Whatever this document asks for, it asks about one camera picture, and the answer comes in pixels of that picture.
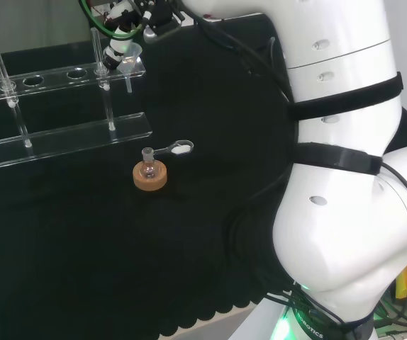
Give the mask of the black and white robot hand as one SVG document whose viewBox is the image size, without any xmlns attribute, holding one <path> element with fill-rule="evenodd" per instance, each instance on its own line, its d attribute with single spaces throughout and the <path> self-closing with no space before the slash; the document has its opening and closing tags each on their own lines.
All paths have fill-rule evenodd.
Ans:
<svg viewBox="0 0 407 340">
<path fill-rule="evenodd" d="M 104 28 L 117 35 L 104 49 L 104 65 L 116 69 L 136 35 L 155 43 L 179 30 L 184 20 L 175 1 L 119 1 L 104 20 Z"/>
</svg>

